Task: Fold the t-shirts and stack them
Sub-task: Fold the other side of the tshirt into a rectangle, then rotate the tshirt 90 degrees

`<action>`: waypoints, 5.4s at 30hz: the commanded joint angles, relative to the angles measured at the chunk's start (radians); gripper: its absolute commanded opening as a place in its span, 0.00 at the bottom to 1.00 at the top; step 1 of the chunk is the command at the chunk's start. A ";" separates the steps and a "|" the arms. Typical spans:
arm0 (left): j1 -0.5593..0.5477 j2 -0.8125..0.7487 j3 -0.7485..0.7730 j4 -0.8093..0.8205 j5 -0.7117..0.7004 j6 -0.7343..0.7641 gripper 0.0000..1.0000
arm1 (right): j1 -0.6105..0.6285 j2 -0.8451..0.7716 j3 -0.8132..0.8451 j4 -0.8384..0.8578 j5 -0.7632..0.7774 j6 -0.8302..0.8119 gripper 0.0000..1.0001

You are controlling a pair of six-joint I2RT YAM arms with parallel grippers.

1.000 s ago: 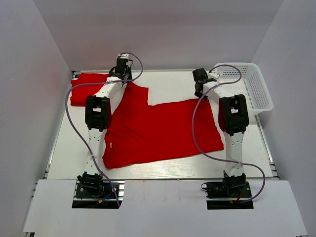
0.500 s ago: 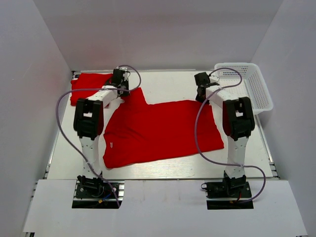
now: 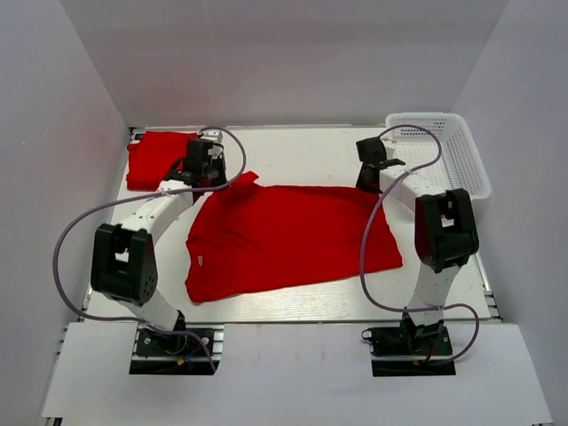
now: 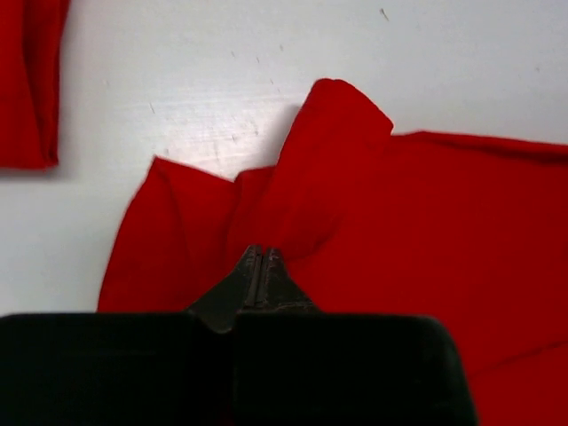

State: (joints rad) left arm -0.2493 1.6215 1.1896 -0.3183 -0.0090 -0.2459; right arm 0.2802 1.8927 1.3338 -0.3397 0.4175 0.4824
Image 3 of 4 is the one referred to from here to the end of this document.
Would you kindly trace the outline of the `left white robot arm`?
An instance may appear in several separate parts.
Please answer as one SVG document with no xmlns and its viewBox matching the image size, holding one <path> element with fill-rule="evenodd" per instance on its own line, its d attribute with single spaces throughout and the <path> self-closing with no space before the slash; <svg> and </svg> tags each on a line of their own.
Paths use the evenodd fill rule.
<svg viewBox="0 0 568 426">
<path fill-rule="evenodd" d="M 376 196 L 354 187 L 230 181 L 219 142 L 198 133 L 147 132 L 129 149 L 127 187 L 163 190 L 94 238 L 92 288 L 160 327 L 169 354 L 187 344 L 182 314 L 158 292 L 154 245 L 199 207 L 185 246 L 185 291 L 196 304 L 349 279 L 402 265 Z"/>
</svg>

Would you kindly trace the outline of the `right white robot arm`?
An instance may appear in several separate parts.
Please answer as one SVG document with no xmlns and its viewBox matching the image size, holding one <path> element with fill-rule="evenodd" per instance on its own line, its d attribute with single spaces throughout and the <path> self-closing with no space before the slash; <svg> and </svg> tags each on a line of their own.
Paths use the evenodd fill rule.
<svg viewBox="0 0 568 426">
<path fill-rule="evenodd" d="M 372 222 L 391 195 L 414 213 L 414 248 L 421 261 L 414 293 L 404 308 L 393 309 L 373 301 L 385 311 L 402 314 L 402 346 L 413 354 L 430 347 L 443 327 L 443 309 L 460 269 L 477 253 L 479 240 L 469 193 L 434 185 L 388 153 L 380 138 L 356 143 L 361 169 L 356 187 L 380 198 L 366 225 L 359 252 L 359 278 L 364 294 L 365 252 Z"/>
</svg>

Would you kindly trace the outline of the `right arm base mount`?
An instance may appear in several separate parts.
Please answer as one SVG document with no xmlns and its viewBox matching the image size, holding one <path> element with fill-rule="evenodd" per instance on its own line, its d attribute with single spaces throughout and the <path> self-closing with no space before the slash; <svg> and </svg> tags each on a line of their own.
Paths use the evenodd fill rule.
<svg viewBox="0 0 568 426">
<path fill-rule="evenodd" d="M 373 377 L 454 376 L 453 346 L 446 327 L 436 336 L 410 343 L 401 327 L 369 327 L 361 332 L 369 344 Z"/>
</svg>

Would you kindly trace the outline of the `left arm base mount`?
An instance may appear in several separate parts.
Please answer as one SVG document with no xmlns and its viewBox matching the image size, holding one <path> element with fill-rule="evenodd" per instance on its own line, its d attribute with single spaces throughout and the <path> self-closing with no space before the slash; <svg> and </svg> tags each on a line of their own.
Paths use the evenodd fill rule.
<svg viewBox="0 0 568 426">
<path fill-rule="evenodd" d="M 198 336 L 161 335 L 140 327 L 135 334 L 130 375 L 211 376 L 221 360 L 222 326 L 197 326 Z"/>
</svg>

